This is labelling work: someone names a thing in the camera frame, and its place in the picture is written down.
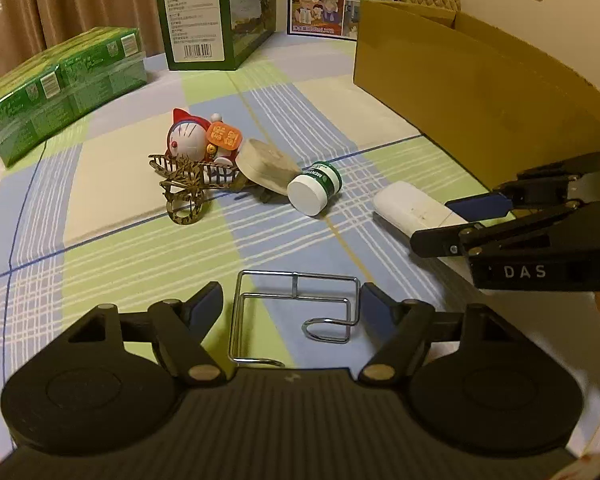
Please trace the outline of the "white rounded case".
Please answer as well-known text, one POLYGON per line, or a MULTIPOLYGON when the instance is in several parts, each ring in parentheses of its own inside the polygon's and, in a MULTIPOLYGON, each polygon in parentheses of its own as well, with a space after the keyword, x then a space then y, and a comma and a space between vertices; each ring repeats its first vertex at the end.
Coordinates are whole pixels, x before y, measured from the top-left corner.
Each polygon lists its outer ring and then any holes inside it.
POLYGON ((426 229, 458 226, 465 220, 404 181, 389 184, 373 199, 376 214, 407 236, 426 229))

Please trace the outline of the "chrome wire holder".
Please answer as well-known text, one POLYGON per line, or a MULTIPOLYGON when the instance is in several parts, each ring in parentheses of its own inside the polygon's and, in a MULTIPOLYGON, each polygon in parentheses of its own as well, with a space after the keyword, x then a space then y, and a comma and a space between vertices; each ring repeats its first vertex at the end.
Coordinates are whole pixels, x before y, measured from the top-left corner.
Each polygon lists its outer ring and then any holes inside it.
POLYGON ((237 274, 228 357, 238 366, 344 367, 354 370, 361 318, 361 282, 351 275, 281 270, 237 274), (269 356, 256 341, 258 307, 272 323, 289 354, 269 356))

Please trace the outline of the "green white pill bottle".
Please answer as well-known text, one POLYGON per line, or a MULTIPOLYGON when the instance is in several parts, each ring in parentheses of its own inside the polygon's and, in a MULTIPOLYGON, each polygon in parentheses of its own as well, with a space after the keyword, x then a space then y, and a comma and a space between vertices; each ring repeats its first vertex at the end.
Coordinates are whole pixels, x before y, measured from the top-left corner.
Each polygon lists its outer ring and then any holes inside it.
POLYGON ((287 186, 291 205, 302 214, 315 217, 340 192, 342 177, 329 162, 314 162, 287 186))

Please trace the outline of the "red Doraemon figurine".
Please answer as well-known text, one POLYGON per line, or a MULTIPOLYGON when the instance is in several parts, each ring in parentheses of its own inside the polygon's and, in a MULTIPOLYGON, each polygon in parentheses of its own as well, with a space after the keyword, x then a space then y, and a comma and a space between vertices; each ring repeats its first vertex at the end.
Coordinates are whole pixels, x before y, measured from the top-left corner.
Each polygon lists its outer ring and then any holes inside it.
POLYGON ((234 166, 241 145, 242 132, 223 122, 220 114, 206 119, 180 108, 172 110, 172 125, 166 135, 168 156, 234 166))

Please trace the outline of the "open cardboard box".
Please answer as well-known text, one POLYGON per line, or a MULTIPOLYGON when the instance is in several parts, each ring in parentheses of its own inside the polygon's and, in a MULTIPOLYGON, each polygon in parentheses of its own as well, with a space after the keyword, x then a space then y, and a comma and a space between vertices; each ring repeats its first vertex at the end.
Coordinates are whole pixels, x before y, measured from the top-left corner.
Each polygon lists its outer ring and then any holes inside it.
POLYGON ((487 188, 600 152, 600 92, 464 12, 363 1, 353 81, 487 188))

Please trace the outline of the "green shrink-wrapped carton pack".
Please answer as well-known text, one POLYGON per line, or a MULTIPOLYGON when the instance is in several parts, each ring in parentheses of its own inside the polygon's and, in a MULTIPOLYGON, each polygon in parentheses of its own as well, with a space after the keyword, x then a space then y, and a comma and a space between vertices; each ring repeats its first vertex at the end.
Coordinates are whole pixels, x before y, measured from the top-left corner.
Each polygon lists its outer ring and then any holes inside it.
POLYGON ((10 167, 96 108, 147 84, 137 28, 98 26, 0 78, 0 159, 10 167))

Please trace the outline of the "green white milk box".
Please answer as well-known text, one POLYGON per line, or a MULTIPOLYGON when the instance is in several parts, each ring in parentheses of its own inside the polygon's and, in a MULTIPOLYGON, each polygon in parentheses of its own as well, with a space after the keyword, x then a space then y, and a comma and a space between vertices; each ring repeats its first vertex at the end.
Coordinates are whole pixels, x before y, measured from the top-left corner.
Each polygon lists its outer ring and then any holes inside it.
POLYGON ((157 0, 170 70, 236 70, 276 29, 276 0, 157 0))

